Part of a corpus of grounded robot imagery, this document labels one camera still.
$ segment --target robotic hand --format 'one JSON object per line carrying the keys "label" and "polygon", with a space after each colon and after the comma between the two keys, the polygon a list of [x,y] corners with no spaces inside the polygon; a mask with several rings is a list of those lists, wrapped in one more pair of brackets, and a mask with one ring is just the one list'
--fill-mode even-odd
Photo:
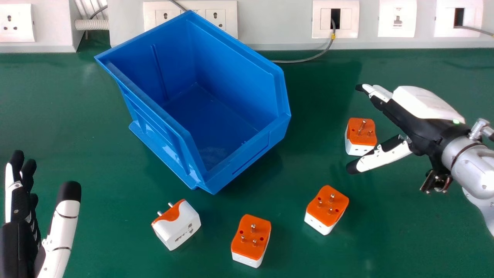
{"label": "robotic hand", "polygon": [[5,224],[0,230],[0,277],[61,278],[69,261],[81,205],[81,185],[62,184],[46,239],[41,241],[31,193],[36,170],[32,159],[14,152],[5,168]]}
{"label": "robotic hand", "polygon": [[406,137],[397,135],[350,162],[350,174],[389,164],[413,153],[427,155],[432,169],[421,191],[446,192],[453,179],[467,199],[482,212],[494,235],[494,151],[482,143],[482,135],[494,141],[494,129],[479,119],[472,128],[444,100],[430,91],[400,86],[393,93],[379,85],[357,85],[378,110],[397,125]]}

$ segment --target green table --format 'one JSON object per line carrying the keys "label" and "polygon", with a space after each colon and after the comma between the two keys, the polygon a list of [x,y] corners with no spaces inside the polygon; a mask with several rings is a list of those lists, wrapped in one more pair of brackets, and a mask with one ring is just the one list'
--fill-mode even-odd
{"label": "green table", "polygon": [[[418,188],[428,159],[415,156],[350,176],[345,165],[353,158],[343,142],[349,117],[373,118],[380,141],[399,132],[354,91],[357,83],[423,87],[470,124],[477,117],[494,120],[493,49],[338,50],[283,65],[292,111],[286,138],[212,196],[189,190],[128,130],[117,85],[93,59],[107,48],[108,39],[96,33],[75,54],[0,55],[0,161],[15,149],[37,160],[33,192],[40,197],[43,235],[58,186],[82,184],[65,277],[494,276],[493,237],[458,184],[447,195],[423,194]],[[303,222],[305,207],[325,184],[350,198],[328,236]],[[182,198],[203,226],[169,252],[150,223],[156,211]],[[272,223],[259,269],[231,258],[245,213]]]}

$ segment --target switch plate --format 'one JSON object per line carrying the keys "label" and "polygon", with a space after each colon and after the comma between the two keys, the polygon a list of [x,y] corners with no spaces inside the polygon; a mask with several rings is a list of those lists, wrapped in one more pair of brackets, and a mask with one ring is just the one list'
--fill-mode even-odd
{"label": "switch plate", "polygon": [[[193,10],[216,27],[238,39],[237,1],[178,1],[184,8]],[[148,31],[183,13],[170,1],[144,2],[144,31]]]}
{"label": "switch plate", "polygon": [[337,38],[356,38],[359,34],[360,2],[358,0],[314,0],[312,2],[312,38],[328,39],[331,9],[340,9],[340,28]]}
{"label": "switch plate", "polygon": [[484,12],[483,0],[437,0],[436,3],[436,27],[435,37],[464,37],[477,38],[480,33],[455,29],[454,12],[456,8],[464,8],[463,25],[474,28],[482,28],[482,15]]}
{"label": "switch plate", "polygon": [[35,42],[31,4],[0,4],[0,43]]}
{"label": "switch plate", "polygon": [[416,23],[416,0],[379,1],[378,37],[413,38]]}

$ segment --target orange plug top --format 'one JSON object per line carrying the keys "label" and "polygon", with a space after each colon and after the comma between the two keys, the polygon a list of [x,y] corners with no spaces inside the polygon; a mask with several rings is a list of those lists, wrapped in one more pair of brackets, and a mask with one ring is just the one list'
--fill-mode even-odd
{"label": "orange plug top", "polygon": [[307,206],[307,213],[329,227],[339,220],[349,202],[347,196],[325,185]]}
{"label": "orange plug top", "polygon": [[346,137],[352,144],[375,146],[375,123],[372,119],[350,118]]}
{"label": "orange plug top", "polygon": [[271,222],[245,214],[233,238],[232,252],[257,261],[268,246],[270,234]]}
{"label": "orange plug top", "polygon": [[159,220],[166,220],[168,222],[173,222],[173,221],[177,220],[177,218],[180,216],[180,211],[178,210],[178,207],[180,206],[180,204],[183,201],[185,201],[185,199],[181,199],[176,204],[174,204],[170,209],[168,209],[167,211],[165,211],[165,213],[163,213],[160,216],[158,216],[158,218],[156,218],[151,223],[151,226],[154,225]]}

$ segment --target storage bin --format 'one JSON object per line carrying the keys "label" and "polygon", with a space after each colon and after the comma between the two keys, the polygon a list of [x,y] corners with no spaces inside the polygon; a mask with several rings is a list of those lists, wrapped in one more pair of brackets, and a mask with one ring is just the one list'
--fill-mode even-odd
{"label": "storage bin", "polygon": [[283,71],[191,11],[95,59],[130,130],[191,189],[216,194],[287,131]]}

